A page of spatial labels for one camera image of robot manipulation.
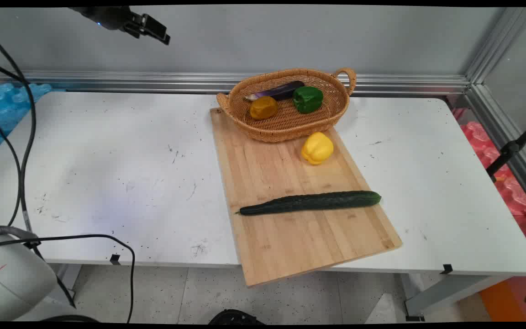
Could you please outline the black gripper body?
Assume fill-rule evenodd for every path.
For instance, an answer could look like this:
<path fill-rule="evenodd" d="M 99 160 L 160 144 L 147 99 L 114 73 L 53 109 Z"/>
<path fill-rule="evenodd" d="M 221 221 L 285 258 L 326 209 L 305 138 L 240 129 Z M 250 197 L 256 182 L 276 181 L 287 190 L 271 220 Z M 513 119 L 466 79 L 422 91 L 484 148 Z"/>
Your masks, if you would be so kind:
<path fill-rule="evenodd" d="M 131 11 L 129 6 L 88 6 L 69 7 L 82 16 L 94 21 L 109 31 L 124 29 L 125 26 L 140 26 L 142 17 Z"/>

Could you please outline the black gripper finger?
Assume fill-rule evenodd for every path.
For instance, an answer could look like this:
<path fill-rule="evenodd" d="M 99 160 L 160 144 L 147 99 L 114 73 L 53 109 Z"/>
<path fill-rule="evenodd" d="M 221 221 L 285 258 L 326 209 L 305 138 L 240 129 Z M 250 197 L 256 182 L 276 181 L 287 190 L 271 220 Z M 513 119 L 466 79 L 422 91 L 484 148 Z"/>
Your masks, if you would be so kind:
<path fill-rule="evenodd" d="M 167 34 L 167 28 L 159 21 L 155 20 L 150 15 L 144 13 L 140 20 L 140 35 L 152 37 L 170 37 Z"/>
<path fill-rule="evenodd" d="M 170 42 L 170 36 L 167 34 L 167 28 L 162 25 L 144 27 L 125 25 L 124 31 L 136 39 L 139 39 L 141 36 L 149 36 L 165 45 L 169 45 Z"/>

